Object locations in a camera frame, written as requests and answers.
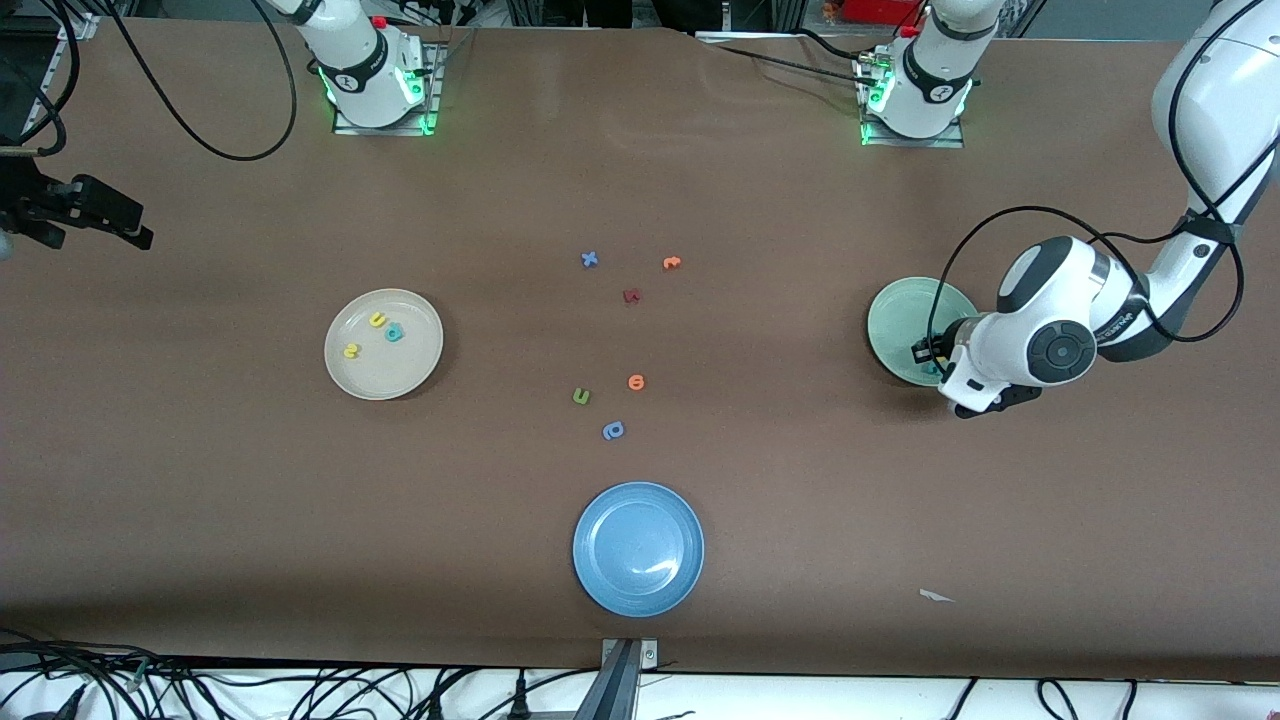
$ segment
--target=blue plate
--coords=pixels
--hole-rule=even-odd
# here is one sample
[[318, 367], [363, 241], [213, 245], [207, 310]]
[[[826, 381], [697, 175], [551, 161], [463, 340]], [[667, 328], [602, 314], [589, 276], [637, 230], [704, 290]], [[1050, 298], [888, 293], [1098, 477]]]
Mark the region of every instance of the blue plate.
[[609, 612], [660, 615], [698, 584], [703, 527], [694, 509], [663, 486], [613, 486], [577, 521], [573, 569], [582, 589]]

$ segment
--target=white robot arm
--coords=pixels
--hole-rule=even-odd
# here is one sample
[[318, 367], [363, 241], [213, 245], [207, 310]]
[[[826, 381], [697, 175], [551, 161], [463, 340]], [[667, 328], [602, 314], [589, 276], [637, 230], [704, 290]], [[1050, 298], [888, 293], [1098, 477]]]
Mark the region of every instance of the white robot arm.
[[[1274, 169], [1280, 131], [1280, 0], [1220, 0], [1161, 78], [1152, 118], [1192, 186], [1187, 214], [1147, 273], [1071, 237], [1023, 252], [996, 311], [957, 320], [925, 355], [960, 416], [1002, 410], [1071, 382], [1102, 357], [1165, 347]], [[1176, 104], [1176, 142], [1170, 138]], [[1152, 322], [1158, 318], [1158, 327]], [[922, 354], [916, 352], [918, 361]]]
[[914, 37], [877, 47], [883, 60], [867, 110], [897, 135], [923, 140], [964, 110], [978, 60], [996, 36], [1004, 0], [933, 0]]
[[268, 0], [307, 41], [338, 110], [353, 124], [390, 126], [426, 99], [422, 41], [381, 23], [360, 0]]

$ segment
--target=white floor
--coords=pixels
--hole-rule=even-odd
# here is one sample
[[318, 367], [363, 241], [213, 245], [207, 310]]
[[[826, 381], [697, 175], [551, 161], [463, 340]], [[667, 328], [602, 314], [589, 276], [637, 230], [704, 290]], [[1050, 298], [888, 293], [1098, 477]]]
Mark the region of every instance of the white floor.
[[[314, 670], [303, 671], [311, 674]], [[366, 676], [378, 679], [385, 670], [375, 670]], [[298, 674], [297, 671], [252, 671], [227, 674], [238, 680], [271, 675]], [[529, 682], [554, 674], [550, 670], [531, 671]], [[413, 697], [421, 700], [430, 691], [435, 670], [415, 670], [411, 674]], [[0, 693], [8, 693], [28, 673], [0, 675]], [[474, 720], [511, 696], [516, 673], [513, 670], [484, 670], [461, 680], [444, 696], [447, 720]], [[567, 678], [530, 693], [531, 710], [573, 710], [585, 694], [591, 674]], [[964, 679], [909, 679], [909, 678], [786, 678], [786, 676], [724, 676], [724, 675], [645, 675], [641, 680], [640, 703], [636, 720], [669, 720], [672, 716], [692, 712], [691, 720], [942, 720], [950, 716]], [[72, 691], [82, 683], [76, 678], [36, 680], [23, 688], [8, 705], [0, 707], [0, 719], [22, 719], [44, 711], [55, 711]], [[280, 683], [260, 688], [220, 688], [219, 703], [234, 720], [285, 720], [310, 682]], [[388, 693], [407, 705], [407, 680], [397, 678], [385, 685]], [[1066, 682], [1064, 687], [1083, 720], [1119, 720], [1128, 685], [1123, 682]], [[90, 684], [77, 720], [110, 720], [104, 696]], [[316, 707], [311, 717], [328, 717], [333, 710], [358, 687], [351, 684], [335, 692], [324, 705]], [[142, 696], [134, 701], [141, 706]], [[1051, 705], [1062, 717], [1070, 717], [1057, 697], [1048, 692]], [[177, 703], [177, 693], [163, 698], [165, 717], [186, 720], [188, 715]], [[372, 715], [362, 717], [398, 720], [398, 714], [383, 701], [362, 698], [361, 707]], [[1270, 685], [1226, 685], [1190, 683], [1142, 683], [1130, 714], [1132, 720], [1267, 720], [1272, 710], [1280, 708], [1280, 688]], [[197, 716], [215, 720], [210, 708], [197, 706]], [[120, 717], [133, 720], [120, 707]], [[495, 715], [504, 719], [506, 711]], [[965, 720], [1051, 720], [1036, 696], [1034, 680], [980, 680], [961, 712]]]

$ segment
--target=tabletop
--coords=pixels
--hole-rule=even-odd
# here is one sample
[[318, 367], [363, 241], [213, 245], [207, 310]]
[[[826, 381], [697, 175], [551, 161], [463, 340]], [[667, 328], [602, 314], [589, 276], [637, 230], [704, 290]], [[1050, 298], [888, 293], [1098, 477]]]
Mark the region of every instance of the tabletop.
[[[279, 133], [261, 26], [129, 27], [215, 145]], [[966, 146], [920, 150], [861, 146], [841, 81], [660, 29], [458, 32], [434, 137], [338, 137], [285, 42], [298, 126], [252, 164], [191, 142], [115, 29], [84, 45], [41, 169], [137, 199], [156, 240], [18, 238], [0, 265], [6, 624], [188, 655], [575, 666], [645, 635], [692, 670], [1274, 679], [1275, 193], [1211, 342], [960, 421], [865, 340], [879, 288], [937, 277], [1002, 208], [1167, 231], [1187, 191], [1149, 99], [1175, 46], [996, 41]], [[952, 281], [991, 310], [1071, 229], [1001, 220]], [[428, 297], [445, 351], [366, 402], [323, 343], [381, 287]], [[1188, 329], [1230, 291], [1224, 266]], [[594, 605], [570, 556], [635, 479], [707, 536], [692, 594], [646, 620]]]

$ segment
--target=plate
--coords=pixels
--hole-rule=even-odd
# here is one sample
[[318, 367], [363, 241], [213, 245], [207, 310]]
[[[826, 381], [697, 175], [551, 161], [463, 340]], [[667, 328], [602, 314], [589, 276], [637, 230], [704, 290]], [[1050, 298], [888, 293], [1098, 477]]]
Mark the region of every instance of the plate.
[[[369, 320], [387, 315], [381, 327]], [[403, 337], [387, 340], [392, 323]], [[343, 355], [347, 345], [360, 347], [355, 359]], [[407, 290], [375, 290], [352, 300], [338, 313], [324, 338], [324, 364], [338, 387], [361, 400], [390, 400], [422, 384], [440, 363], [444, 325], [425, 297]]]
[[703, 573], [703, 527], [669, 488], [613, 486], [586, 506], [573, 533], [573, 569], [609, 612], [652, 618], [689, 597]]
[[[924, 323], [937, 290], [938, 281], [933, 278], [902, 278], [879, 291], [867, 313], [867, 337], [881, 365], [909, 383], [925, 387], [937, 387], [942, 377], [932, 363], [916, 365], [911, 346], [924, 340]], [[943, 284], [938, 311], [933, 315], [933, 332], [942, 333], [960, 318], [977, 314], [963, 292]]]

